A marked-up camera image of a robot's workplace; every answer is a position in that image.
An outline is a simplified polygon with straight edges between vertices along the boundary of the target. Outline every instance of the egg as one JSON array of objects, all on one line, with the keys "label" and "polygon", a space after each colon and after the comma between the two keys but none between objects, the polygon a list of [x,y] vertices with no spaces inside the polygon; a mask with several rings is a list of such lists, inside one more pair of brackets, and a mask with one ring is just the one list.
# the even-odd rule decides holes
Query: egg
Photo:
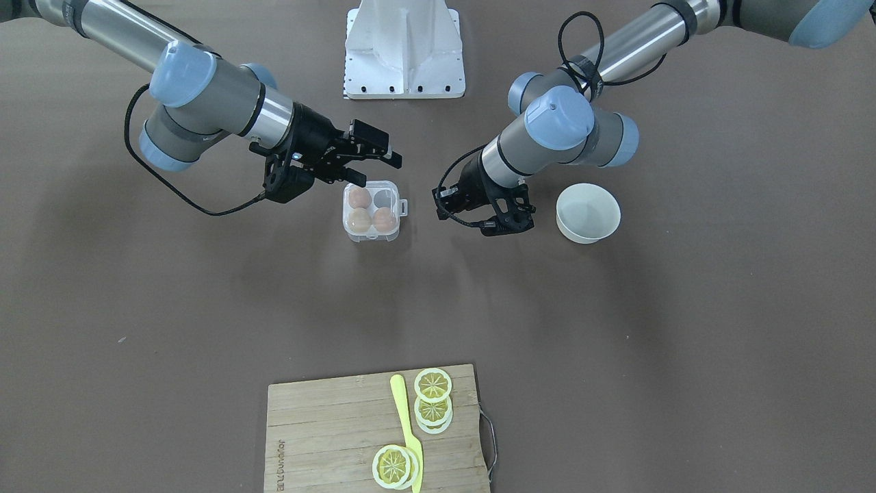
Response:
[{"label": "egg", "polygon": [[371,227],[371,216],[368,215],[368,211],[361,207],[353,209],[350,215],[347,216],[347,226],[350,228],[350,231],[362,234]]},{"label": "egg", "polygon": [[392,210],[389,207],[381,207],[374,212],[373,223],[374,228],[378,232],[390,232],[395,229],[399,220],[392,214]]},{"label": "egg", "polygon": [[350,187],[350,192],[347,193],[347,204],[353,208],[368,209],[368,206],[371,205],[371,193],[362,187]]}]

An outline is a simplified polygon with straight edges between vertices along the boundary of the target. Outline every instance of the cutting board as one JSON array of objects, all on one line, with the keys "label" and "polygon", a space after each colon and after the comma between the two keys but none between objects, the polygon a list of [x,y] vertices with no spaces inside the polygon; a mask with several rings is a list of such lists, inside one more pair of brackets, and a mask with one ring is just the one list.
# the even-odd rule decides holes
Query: cutting board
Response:
[{"label": "cutting board", "polygon": [[268,387],[265,493],[386,493],[371,476],[380,447],[405,445],[389,379],[405,377],[413,434],[422,441],[423,493],[490,493],[481,450],[472,365],[441,367],[453,380],[453,422],[438,435],[413,416],[413,379],[422,368]]}]

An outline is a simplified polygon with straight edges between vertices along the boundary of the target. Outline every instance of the clear plastic egg container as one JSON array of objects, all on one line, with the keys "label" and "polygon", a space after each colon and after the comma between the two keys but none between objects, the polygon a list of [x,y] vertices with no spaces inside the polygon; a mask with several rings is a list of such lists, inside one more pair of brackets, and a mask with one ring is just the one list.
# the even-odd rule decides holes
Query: clear plastic egg container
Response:
[{"label": "clear plastic egg container", "polygon": [[350,183],[343,189],[343,229],[356,243],[393,241],[399,236],[404,216],[407,200],[399,198],[399,188],[393,182],[365,182],[365,188]]}]

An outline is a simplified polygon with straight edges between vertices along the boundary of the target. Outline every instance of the black cable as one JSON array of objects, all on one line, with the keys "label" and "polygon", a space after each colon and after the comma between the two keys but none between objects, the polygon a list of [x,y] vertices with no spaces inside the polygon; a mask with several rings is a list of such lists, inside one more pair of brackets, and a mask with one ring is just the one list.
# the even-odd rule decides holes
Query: black cable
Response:
[{"label": "black cable", "polygon": [[128,7],[131,7],[133,10],[137,11],[139,14],[144,15],[144,16],[146,16],[146,17],[148,17],[148,18],[154,20],[155,22],[160,22],[161,24],[166,25],[167,27],[169,27],[169,28],[175,30],[175,31],[178,32],[179,34],[182,34],[182,35],[185,36],[186,38],[189,38],[189,39],[190,39],[193,43],[195,43],[196,45],[200,45],[200,44],[201,44],[201,42],[200,42],[199,40],[195,39],[194,36],[192,36],[192,35],[189,34],[188,32],[185,32],[185,31],[181,30],[179,27],[177,27],[177,26],[175,26],[175,25],[173,25],[173,24],[171,24],[171,23],[165,21],[163,18],[159,18],[158,16],[152,14],[152,13],[149,12],[149,11],[146,11],[146,10],[144,10],[144,9],[141,9],[140,7],[136,6],[135,4],[132,4],[132,3],[129,2],[128,0],[122,0],[122,4],[125,4],[125,5],[127,5]]},{"label": "black cable", "polygon": [[241,211],[243,209],[246,209],[247,207],[249,207],[249,206],[255,204],[256,202],[259,202],[265,198],[265,193],[262,192],[262,193],[256,195],[255,197],[253,197],[252,199],[250,199],[249,202],[246,202],[245,204],[240,204],[233,209],[228,209],[227,211],[222,211],[222,212],[208,211],[207,209],[204,209],[200,205],[193,202],[192,199],[188,198],[184,193],[180,192],[168,180],[166,180],[164,178],[164,176],[159,175],[157,171],[155,171],[154,169],[152,169],[151,166],[146,164],[146,161],[143,161],[140,158],[140,156],[138,156],[137,153],[134,152],[134,148],[131,146],[131,114],[133,114],[133,112],[134,112],[134,107],[137,105],[137,101],[139,101],[140,97],[147,90],[149,90],[149,84],[145,84],[140,89],[137,89],[137,92],[134,93],[134,97],[131,98],[131,102],[128,104],[128,110],[124,113],[124,146],[125,146],[125,148],[128,149],[128,154],[130,154],[131,157],[134,158],[134,161],[139,163],[139,165],[142,166],[143,169],[145,169],[146,171],[149,172],[150,175],[152,175],[156,179],[158,179],[159,182],[164,183],[164,185],[166,187],[168,187],[173,193],[175,193],[177,196],[179,196],[179,198],[181,198],[183,201],[185,201],[186,204],[191,205],[192,207],[194,207],[198,211],[203,212],[204,214],[207,214],[208,216],[213,216],[213,217],[227,216],[227,215],[231,214],[232,212],[237,212],[237,211]]},{"label": "black cable", "polygon": [[457,223],[459,223],[459,224],[461,224],[461,225],[463,225],[463,226],[468,226],[469,228],[477,228],[477,227],[480,227],[480,226],[478,226],[478,225],[473,225],[472,223],[470,223],[470,222],[468,222],[468,221],[463,221],[462,219],[458,218],[457,216],[455,216],[454,214],[452,214],[450,211],[448,211],[447,209],[445,209],[445,208],[444,208],[444,204],[442,204],[442,202],[441,202],[441,197],[440,197],[440,195],[441,195],[441,187],[444,185],[444,180],[447,180],[447,177],[450,175],[450,172],[453,171],[453,168],[456,168],[456,165],[458,165],[459,163],[463,162],[463,161],[465,160],[465,158],[467,158],[467,157],[471,156],[472,154],[474,154],[474,153],[480,151],[480,150],[483,149],[484,147],[487,147],[486,144],[484,144],[484,145],[482,145],[482,146],[477,146],[477,147],[475,147],[474,149],[471,149],[469,152],[467,152],[467,153],[463,154],[462,156],[460,156],[459,159],[457,159],[456,161],[453,161],[453,164],[450,165],[450,168],[447,168],[447,171],[444,172],[444,176],[442,176],[442,177],[441,177],[441,180],[438,182],[438,188],[436,189],[437,191],[435,192],[435,197],[434,197],[434,199],[435,199],[435,205],[438,206],[438,210],[439,210],[439,211],[441,211],[441,212],[447,214],[447,216],[448,216],[449,218],[453,219],[453,220],[456,221]]},{"label": "black cable", "polygon": [[[599,33],[599,55],[597,56],[596,61],[593,63],[593,67],[594,67],[594,72],[597,75],[599,74],[599,65],[602,63],[603,53],[605,52],[605,32],[603,31],[602,23],[599,22],[599,18],[596,15],[594,15],[592,12],[580,11],[580,12],[576,12],[576,13],[572,14],[571,16],[569,16],[569,18],[567,18],[565,20],[565,22],[563,22],[562,25],[560,26],[560,31],[557,33],[557,37],[556,37],[556,45],[557,45],[557,51],[560,52],[560,58],[562,59],[562,64],[566,68],[566,70],[568,71],[569,77],[572,78],[572,81],[575,83],[575,86],[579,89],[581,94],[586,96],[586,94],[584,94],[584,93],[587,91],[587,88],[590,87],[590,81],[587,80],[586,78],[584,78],[583,75],[578,74],[577,71],[572,69],[571,62],[569,61],[568,58],[566,58],[566,51],[565,51],[565,49],[563,49],[563,45],[562,45],[562,35],[566,31],[566,26],[569,25],[570,22],[572,22],[573,20],[575,20],[579,17],[589,18],[589,19],[593,20],[593,24],[595,24],[597,26],[597,31]],[[650,74],[653,74],[654,71],[656,71],[658,68],[660,68],[660,65],[663,64],[663,61],[665,59],[666,59],[666,55],[664,54],[657,61],[657,63],[654,64],[653,67],[648,69],[648,71],[642,75],[637,75],[637,76],[633,77],[632,79],[627,79],[625,81],[603,82],[603,85],[623,86],[626,84],[632,84],[633,82],[640,81],[640,80],[644,79],[645,77],[648,77]]]}]

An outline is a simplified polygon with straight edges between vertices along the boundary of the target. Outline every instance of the blue joint cap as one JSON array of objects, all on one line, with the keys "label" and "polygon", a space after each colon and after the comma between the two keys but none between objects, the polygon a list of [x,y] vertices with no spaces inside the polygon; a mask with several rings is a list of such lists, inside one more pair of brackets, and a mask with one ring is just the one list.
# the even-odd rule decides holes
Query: blue joint cap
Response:
[{"label": "blue joint cap", "polygon": [[256,76],[259,82],[269,88],[277,88],[277,79],[274,79],[273,74],[268,70],[268,67],[265,67],[261,63],[244,63],[241,67],[248,68],[250,72]]},{"label": "blue joint cap", "polygon": [[579,146],[596,124],[590,102],[569,86],[556,86],[536,98],[523,118],[529,136],[554,151]]},{"label": "blue joint cap", "polygon": [[611,158],[611,161],[608,161],[603,165],[603,168],[614,168],[615,166],[623,166],[627,162],[632,159],[634,155],[636,155],[636,151],[639,150],[639,126],[636,125],[636,122],[632,121],[632,118],[621,115],[620,113],[615,113],[620,117],[621,124],[623,125],[624,134],[620,138],[620,147],[618,147],[618,152],[614,154],[614,157]]},{"label": "blue joint cap", "polygon": [[216,73],[216,58],[178,40],[167,43],[152,72],[149,93],[163,105],[179,108],[198,97]]},{"label": "blue joint cap", "polygon": [[523,112],[523,93],[526,92],[526,86],[529,85],[535,77],[541,77],[538,72],[526,72],[520,77],[514,79],[511,88],[508,90],[508,108],[516,116],[520,116]]},{"label": "blue joint cap", "polygon": [[872,5],[871,0],[821,0],[791,32],[788,43],[826,48],[851,32]]},{"label": "blue joint cap", "polygon": [[143,123],[143,131],[140,132],[139,142],[140,152],[143,153],[146,160],[152,163],[156,168],[161,168],[165,171],[183,171],[197,162],[180,161],[165,154],[164,151],[155,145],[155,142],[152,142],[152,138],[146,133],[145,123]]}]

